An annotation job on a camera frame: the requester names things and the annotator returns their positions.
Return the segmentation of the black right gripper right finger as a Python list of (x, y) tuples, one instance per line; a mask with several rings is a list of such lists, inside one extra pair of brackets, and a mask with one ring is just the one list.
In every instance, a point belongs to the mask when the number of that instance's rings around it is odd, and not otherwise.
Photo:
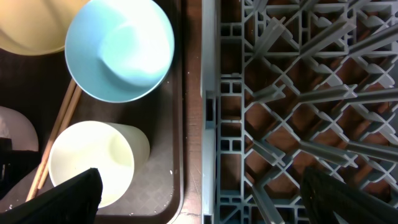
[(397, 209), (312, 167), (300, 183), (310, 223), (397, 223)]

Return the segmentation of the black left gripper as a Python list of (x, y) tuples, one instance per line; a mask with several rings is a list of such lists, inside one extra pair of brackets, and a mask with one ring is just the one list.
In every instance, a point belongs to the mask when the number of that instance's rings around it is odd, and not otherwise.
[(38, 151), (12, 149), (12, 139), (1, 138), (1, 199), (41, 162)]

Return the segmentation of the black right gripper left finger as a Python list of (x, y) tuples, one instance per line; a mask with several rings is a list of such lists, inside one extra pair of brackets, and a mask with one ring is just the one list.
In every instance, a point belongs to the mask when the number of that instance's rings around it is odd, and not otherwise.
[(1, 224), (93, 223), (101, 201), (103, 183), (96, 168), (48, 190), (1, 214)]

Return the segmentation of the pink bowl with food scraps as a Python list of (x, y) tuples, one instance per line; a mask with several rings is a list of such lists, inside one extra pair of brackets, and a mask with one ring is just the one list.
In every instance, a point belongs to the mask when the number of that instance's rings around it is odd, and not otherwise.
[(37, 133), (20, 112), (1, 107), (1, 137), (11, 139), (14, 151), (39, 151)]

